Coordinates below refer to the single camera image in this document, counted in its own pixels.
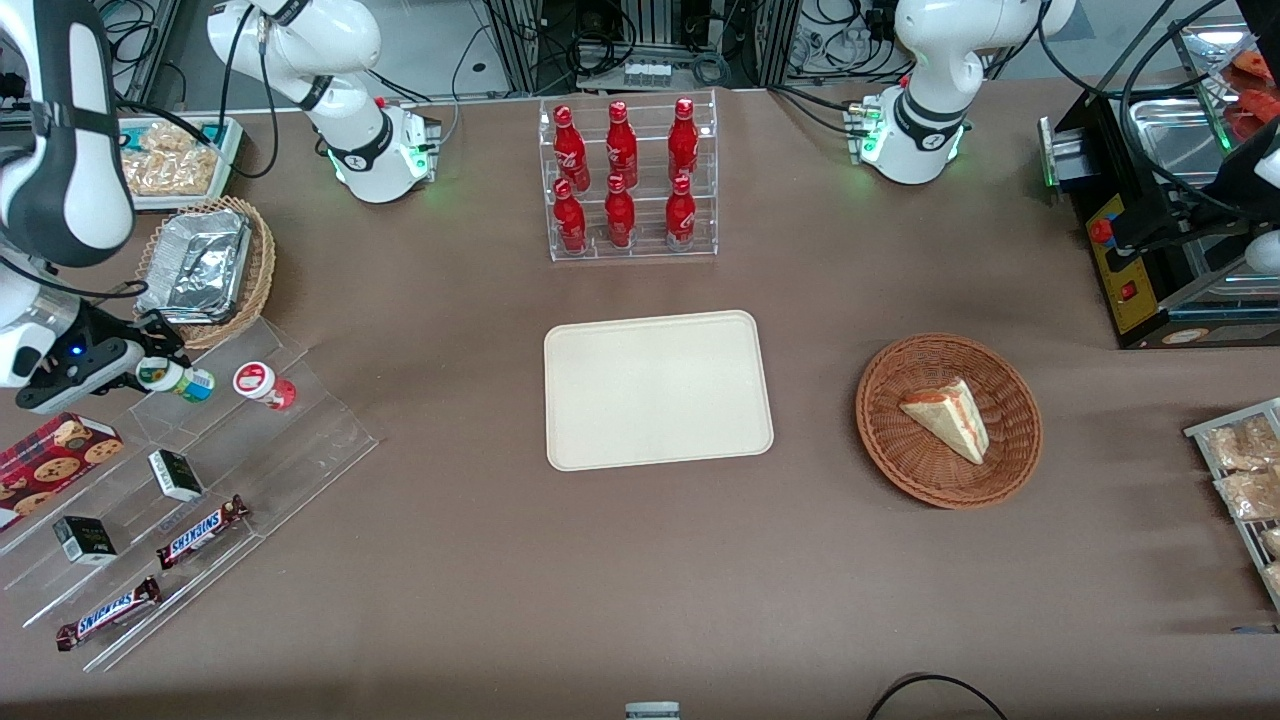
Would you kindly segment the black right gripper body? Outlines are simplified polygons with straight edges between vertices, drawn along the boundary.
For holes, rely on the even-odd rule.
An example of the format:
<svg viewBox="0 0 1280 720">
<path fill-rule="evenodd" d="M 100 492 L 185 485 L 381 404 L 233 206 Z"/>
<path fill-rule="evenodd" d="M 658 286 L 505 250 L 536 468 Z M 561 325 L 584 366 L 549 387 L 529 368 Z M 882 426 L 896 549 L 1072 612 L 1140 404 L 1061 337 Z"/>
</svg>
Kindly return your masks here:
<svg viewBox="0 0 1280 720">
<path fill-rule="evenodd" d="M 141 346 L 141 333 L 84 299 L 45 299 L 46 327 L 52 332 L 45 354 L 87 354 L 108 341 Z"/>
</svg>

